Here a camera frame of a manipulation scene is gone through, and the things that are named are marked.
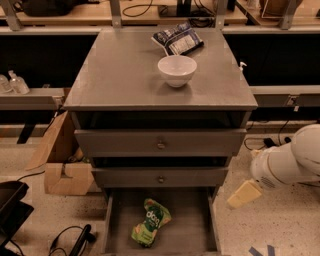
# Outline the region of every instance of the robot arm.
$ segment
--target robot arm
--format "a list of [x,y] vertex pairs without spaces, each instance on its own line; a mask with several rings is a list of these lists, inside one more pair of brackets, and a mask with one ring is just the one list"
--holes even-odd
[[251,175],[264,189],[320,180],[320,124],[298,130],[290,143],[262,151],[251,163]]

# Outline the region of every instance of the drawer handle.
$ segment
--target drawer handle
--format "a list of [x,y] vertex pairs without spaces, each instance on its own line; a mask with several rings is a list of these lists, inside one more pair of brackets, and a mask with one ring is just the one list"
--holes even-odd
[[158,144],[157,144],[157,147],[158,147],[158,149],[165,149],[166,148],[166,144],[164,144],[164,142],[159,140]]
[[158,177],[158,182],[159,182],[159,183],[164,183],[164,180],[165,180],[165,179],[164,179],[163,176],[159,176],[159,177]]

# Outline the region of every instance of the white bottle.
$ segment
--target white bottle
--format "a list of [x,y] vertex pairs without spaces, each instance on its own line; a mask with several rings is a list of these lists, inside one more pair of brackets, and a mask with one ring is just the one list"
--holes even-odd
[[10,92],[12,87],[9,84],[8,78],[0,75],[0,93]]
[[15,91],[15,93],[27,94],[30,92],[29,87],[27,86],[24,79],[20,76],[17,76],[13,70],[9,71],[9,75],[11,77],[10,86]]

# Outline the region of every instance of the gray drawer cabinet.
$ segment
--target gray drawer cabinet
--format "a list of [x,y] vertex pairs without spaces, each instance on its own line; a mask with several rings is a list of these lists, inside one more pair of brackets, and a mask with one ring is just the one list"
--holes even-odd
[[[158,29],[103,30],[64,107],[108,201],[105,255],[218,256],[212,204],[257,104],[211,29],[198,31],[205,47],[190,55],[199,67],[192,81],[165,84],[156,68],[163,50],[150,42]],[[130,235],[149,197],[173,219],[146,249]]]

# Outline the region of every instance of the cardboard box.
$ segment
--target cardboard box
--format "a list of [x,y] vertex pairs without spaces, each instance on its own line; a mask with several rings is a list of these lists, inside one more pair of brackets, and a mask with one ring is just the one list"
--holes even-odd
[[79,148],[74,130],[68,112],[57,116],[25,168],[32,170],[45,164],[44,186],[48,194],[85,195],[93,183],[91,164],[67,163]]

